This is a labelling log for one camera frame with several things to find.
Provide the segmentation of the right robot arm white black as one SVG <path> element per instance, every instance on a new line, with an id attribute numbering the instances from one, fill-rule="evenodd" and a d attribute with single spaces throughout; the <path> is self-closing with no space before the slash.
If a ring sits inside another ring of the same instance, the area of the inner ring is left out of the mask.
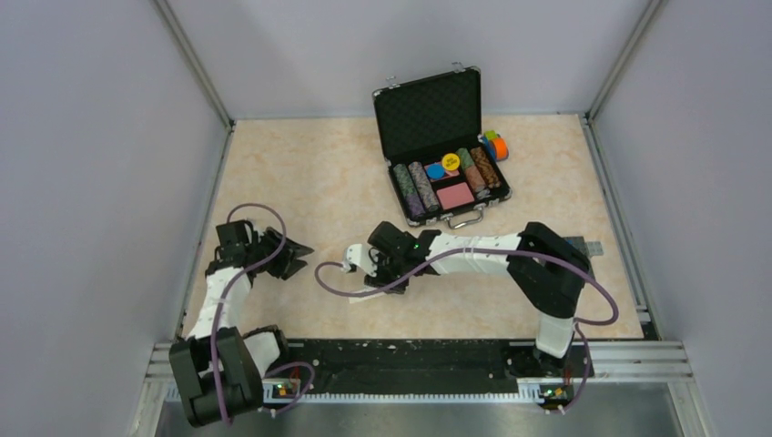
<path id="1" fill-rule="evenodd" d="M 508 277 L 539 313 L 533 361 L 557 375 L 571 361 L 574 317 L 584 285 L 592 277 L 588 256 L 541 222 L 502 236 L 464 237 L 426 229 L 418 235 L 383 221 L 366 244 L 344 252 L 345 261 L 365 273 L 370 289 L 402 294 L 408 273 L 478 273 Z"/>

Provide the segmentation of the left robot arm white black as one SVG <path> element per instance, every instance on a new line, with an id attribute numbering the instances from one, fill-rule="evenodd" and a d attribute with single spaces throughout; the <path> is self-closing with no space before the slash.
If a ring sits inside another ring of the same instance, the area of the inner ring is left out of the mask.
<path id="1" fill-rule="evenodd" d="M 263 378 L 280 376 L 292 358 L 275 325 L 246 334 L 240 314 L 254 279 L 266 272 L 286 280 L 307 266 L 313 249 L 272 227 L 247 220 L 216 227 L 218 245 L 205 270 L 207 292 L 188 335 L 169 351 L 169 363 L 188 422 L 202 427 L 252 412 L 264 402 Z"/>

